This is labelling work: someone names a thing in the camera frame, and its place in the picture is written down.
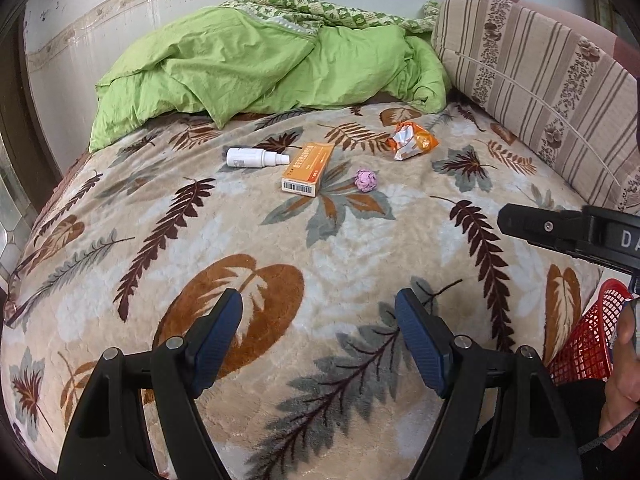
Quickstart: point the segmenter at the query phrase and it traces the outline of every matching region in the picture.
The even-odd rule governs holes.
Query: barcode
[[[297,191],[299,193],[311,194],[313,192],[313,188],[311,186],[305,186],[304,184],[294,184],[292,182],[283,182],[282,186],[285,189],[290,189],[292,191]]]

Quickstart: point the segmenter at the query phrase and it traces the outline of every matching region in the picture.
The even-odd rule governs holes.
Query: floral fabric
[[[393,160],[414,120],[440,145]],[[334,154],[315,198],[280,191],[284,168],[232,169],[231,146]],[[363,193],[353,177],[376,173]],[[237,116],[170,114],[92,155],[34,228],[4,307],[0,380],[25,445],[55,470],[105,348],[146,351],[185,332],[227,287],[244,313],[196,404],[233,478],[404,478],[440,408],[394,318],[411,286],[455,333],[503,350],[561,347],[600,269],[503,236],[505,203],[584,201],[468,102]],[[173,477],[153,393],[159,470]]]
[[[435,0],[422,6],[423,18],[414,19],[339,6],[322,0],[231,0],[220,7],[244,10],[261,20],[288,25],[307,34],[317,34],[324,25],[348,28],[397,25],[408,32],[420,34],[433,30],[440,11],[440,4]]]
[[[589,204],[640,210],[638,83],[613,57],[510,0],[446,0],[431,39],[453,85]]]

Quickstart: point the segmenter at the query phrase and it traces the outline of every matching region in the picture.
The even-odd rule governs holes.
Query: blue gripper pad
[[[187,332],[185,338],[189,346],[186,357],[193,362],[193,399],[213,386],[241,319],[242,296],[235,289],[228,288],[212,311],[198,318]]]
[[[449,329],[439,317],[425,311],[410,288],[404,288],[396,295],[396,319],[424,384],[444,398],[452,364],[452,352],[446,344],[449,336],[452,339]],[[433,335],[439,340],[432,337],[431,329],[438,331]]]

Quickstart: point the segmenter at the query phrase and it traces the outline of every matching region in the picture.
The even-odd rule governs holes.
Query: blanket
[[[428,41],[438,5],[411,20],[319,0],[234,0],[132,44],[97,84],[90,151],[162,113],[339,108],[383,90],[423,112],[444,108],[449,78]]]
[[[440,145],[393,160],[385,141],[402,120]],[[295,156],[306,142],[335,144],[315,198],[282,192],[283,167],[224,162],[228,146]],[[377,173],[375,190],[354,186],[360,168]],[[242,322],[196,404],[231,477],[406,478],[441,400],[406,352],[398,290],[411,286],[456,334],[529,344],[548,362],[598,283],[597,266],[500,234],[507,202],[584,203],[473,105],[245,114],[224,130],[203,116],[151,120],[94,153],[34,227],[4,308],[12,427],[55,470],[104,349],[156,347],[229,286]],[[153,395],[143,401],[158,467],[175,478]]]

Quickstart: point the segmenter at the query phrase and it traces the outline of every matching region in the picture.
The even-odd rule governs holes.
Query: cable
[[[640,408],[636,408],[633,412],[622,422],[611,428],[607,433],[602,434],[598,438],[594,438],[590,442],[587,442],[584,446],[580,446],[578,448],[578,455],[585,454],[588,451],[591,451],[593,448],[598,447],[600,444],[603,444],[607,440],[609,440],[612,436],[616,435],[620,431],[624,430],[629,424],[631,424],[636,418],[640,415]]]

